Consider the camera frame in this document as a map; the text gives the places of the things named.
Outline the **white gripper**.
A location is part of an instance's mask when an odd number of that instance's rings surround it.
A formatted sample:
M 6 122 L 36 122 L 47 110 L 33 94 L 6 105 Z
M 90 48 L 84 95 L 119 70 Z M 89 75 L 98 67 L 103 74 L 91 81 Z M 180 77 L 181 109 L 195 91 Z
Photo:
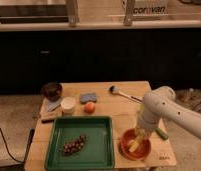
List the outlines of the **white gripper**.
M 141 137 L 142 139 L 149 139 L 155 129 L 155 123 L 151 123 L 139 118 L 135 127 L 135 134 Z

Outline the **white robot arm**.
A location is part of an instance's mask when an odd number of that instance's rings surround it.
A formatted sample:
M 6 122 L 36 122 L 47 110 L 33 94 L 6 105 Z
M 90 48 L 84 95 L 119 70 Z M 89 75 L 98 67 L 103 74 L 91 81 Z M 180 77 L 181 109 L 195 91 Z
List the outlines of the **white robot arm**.
M 148 91 L 142 98 L 137 128 L 154 132 L 161 118 L 167 118 L 201 140 L 201 114 L 175 102 L 176 94 L 168 86 Z

